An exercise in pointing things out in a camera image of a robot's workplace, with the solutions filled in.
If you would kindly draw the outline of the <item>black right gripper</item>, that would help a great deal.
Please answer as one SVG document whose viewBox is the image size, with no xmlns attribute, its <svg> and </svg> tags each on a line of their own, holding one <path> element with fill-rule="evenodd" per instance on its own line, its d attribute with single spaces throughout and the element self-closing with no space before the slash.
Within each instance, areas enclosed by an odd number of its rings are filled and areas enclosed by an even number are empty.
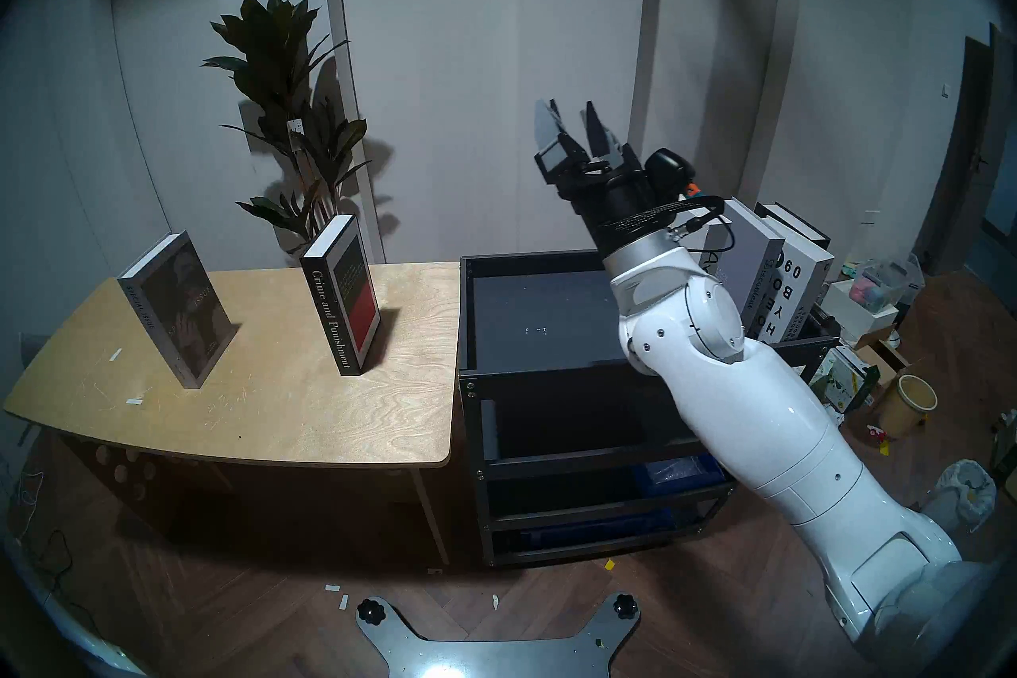
<svg viewBox="0 0 1017 678">
<path fill-rule="evenodd" d="M 554 99 L 534 106 L 536 164 L 586 226 L 602 258 L 670 226 L 685 197 L 685 159 L 659 148 L 641 162 L 603 125 L 592 101 L 581 110 L 589 155 L 567 134 Z"/>
</svg>

